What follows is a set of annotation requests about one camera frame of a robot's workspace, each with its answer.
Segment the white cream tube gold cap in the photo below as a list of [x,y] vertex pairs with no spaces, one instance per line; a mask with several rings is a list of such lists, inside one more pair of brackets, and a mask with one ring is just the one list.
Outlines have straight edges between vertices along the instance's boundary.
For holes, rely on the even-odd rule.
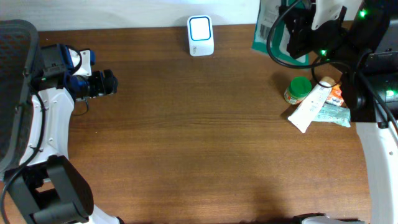
[[313,119],[321,110],[336,82],[330,77],[322,78],[297,109],[288,117],[288,120],[301,133],[305,133]]

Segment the small orange carton box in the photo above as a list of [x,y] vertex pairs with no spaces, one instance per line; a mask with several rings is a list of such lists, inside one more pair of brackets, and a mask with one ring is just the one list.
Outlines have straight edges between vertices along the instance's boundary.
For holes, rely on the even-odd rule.
[[340,84],[335,85],[331,89],[331,92],[326,99],[326,103],[339,107],[343,106],[344,99],[342,97],[342,90],[340,88]]

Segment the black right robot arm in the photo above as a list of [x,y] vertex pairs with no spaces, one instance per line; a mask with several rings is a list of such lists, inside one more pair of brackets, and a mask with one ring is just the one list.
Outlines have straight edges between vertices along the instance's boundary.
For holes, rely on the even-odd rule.
[[279,8],[293,58],[317,54],[316,66],[341,73],[343,99],[363,147],[371,222],[397,222],[397,2],[363,1],[351,27],[347,1],[294,1]]

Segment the green lid jar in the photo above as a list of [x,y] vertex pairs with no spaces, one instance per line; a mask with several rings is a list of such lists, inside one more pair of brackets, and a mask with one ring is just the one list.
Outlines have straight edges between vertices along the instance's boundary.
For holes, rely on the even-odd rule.
[[295,77],[284,92],[284,99],[291,105],[301,103],[312,90],[312,84],[308,78]]

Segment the pale green wipes packet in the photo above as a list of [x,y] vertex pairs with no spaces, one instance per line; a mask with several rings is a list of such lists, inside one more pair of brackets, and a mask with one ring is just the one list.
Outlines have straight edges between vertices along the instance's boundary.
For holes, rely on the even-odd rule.
[[350,128],[351,113],[348,108],[325,103],[316,117],[315,122],[335,123]]

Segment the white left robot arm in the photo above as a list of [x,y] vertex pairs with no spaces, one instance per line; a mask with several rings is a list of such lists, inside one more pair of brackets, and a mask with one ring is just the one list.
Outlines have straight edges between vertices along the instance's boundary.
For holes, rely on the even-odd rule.
[[27,223],[121,223],[94,203],[68,156],[75,104],[115,94],[111,70],[94,71],[95,54],[55,44],[32,51],[23,77],[1,77],[1,180]]

